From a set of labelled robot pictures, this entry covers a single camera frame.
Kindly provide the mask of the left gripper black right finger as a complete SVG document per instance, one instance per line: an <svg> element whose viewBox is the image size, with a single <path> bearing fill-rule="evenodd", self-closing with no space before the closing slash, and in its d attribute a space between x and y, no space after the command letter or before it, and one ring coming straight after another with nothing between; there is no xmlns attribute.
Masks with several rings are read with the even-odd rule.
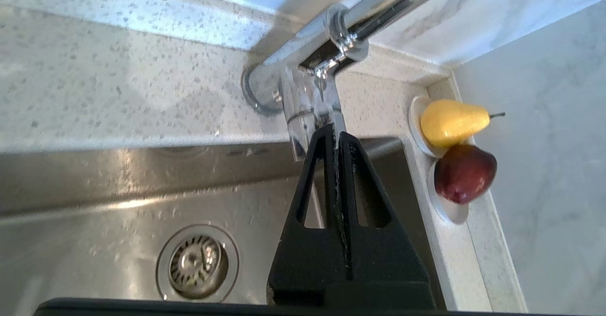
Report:
<svg viewBox="0 0 606 316"><path fill-rule="evenodd" d="M339 197L347 279L422 283L430 278L357 137L339 137Z"/></svg>

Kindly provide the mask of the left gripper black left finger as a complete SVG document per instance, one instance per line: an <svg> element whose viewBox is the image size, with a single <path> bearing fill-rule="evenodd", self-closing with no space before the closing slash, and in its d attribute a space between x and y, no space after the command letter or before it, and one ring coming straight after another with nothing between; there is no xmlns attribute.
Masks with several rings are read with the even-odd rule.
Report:
<svg viewBox="0 0 606 316"><path fill-rule="evenodd" d="M313 133L267 279L275 305L320 307L329 285L347 277L347 241L333 126ZM324 164L327 226L305 227L318 161Z"/></svg>

